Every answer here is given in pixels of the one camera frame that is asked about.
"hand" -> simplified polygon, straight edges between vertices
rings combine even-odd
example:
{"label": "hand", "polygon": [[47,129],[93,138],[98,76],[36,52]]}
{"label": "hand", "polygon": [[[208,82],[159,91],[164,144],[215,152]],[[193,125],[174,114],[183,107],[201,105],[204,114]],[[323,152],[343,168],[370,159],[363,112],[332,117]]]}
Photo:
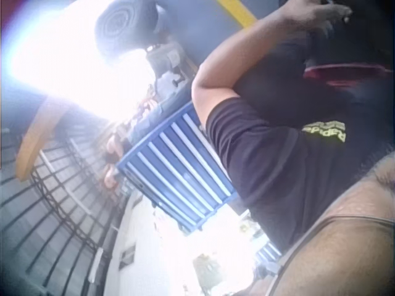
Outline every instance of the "hand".
{"label": "hand", "polygon": [[289,0],[280,13],[298,29],[310,29],[327,20],[348,18],[352,10],[344,5],[321,4],[320,0]]}

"tire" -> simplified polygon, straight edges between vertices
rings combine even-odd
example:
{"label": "tire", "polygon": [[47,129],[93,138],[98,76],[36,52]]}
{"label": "tire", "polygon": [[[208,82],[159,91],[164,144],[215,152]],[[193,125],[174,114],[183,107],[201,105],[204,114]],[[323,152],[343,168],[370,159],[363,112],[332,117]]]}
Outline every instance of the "tire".
{"label": "tire", "polygon": [[154,43],[158,21],[152,0],[119,0],[108,6],[96,22],[99,50],[109,58]]}

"person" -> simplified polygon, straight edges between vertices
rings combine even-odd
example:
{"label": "person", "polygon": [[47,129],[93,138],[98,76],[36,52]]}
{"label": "person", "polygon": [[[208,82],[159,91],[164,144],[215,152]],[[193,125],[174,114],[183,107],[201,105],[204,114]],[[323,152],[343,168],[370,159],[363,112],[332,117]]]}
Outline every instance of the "person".
{"label": "person", "polygon": [[280,272],[237,295],[394,295],[395,153],[339,196],[279,260]]}
{"label": "person", "polygon": [[120,181],[116,164],[122,159],[125,152],[131,149],[131,144],[127,139],[122,139],[118,132],[115,132],[106,143],[106,151],[104,153],[103,183],[107,189],[115,189]]}
{"label": "person", "polygon": [[219,45],[193,81],[194,108],[233,186],[283,253],[394,143],[393,82],[347,91],[303,78],[301,36],[351,14],[289,0]]}

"red object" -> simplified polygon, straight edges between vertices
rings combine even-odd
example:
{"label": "red object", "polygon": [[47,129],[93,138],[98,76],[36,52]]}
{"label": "red object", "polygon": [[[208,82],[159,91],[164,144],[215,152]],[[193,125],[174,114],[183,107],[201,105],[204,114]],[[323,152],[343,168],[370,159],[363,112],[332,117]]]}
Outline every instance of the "red object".
{"label": "red object", "polygon": [[12,16],[26,3],[26,0],[2,0],[1,1],[1,29],[7,28]]}
{"label": "red object", "polygon": [[381,65],[335,64],[310,67],[304,72],[304,78],[323,80],[337,88],[349,88],[362,80],[385,78],[390,74],[392,71]]}

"yellow bar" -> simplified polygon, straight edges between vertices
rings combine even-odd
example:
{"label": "yellow bar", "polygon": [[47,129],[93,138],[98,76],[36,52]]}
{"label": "yellow bar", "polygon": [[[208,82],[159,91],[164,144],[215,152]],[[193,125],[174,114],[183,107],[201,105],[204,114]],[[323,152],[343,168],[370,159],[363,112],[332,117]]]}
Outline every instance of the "yellow bar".
{"label": "yellow bar", "polygon": [[256,22],[256,18],[254,15],[247,9],[246,6],[241,3],[240,0],[217,0],[219,4],[223,8],[225,8],[232,17],[234,17],[238,23],[243,27],[249,27],[254,22]]}

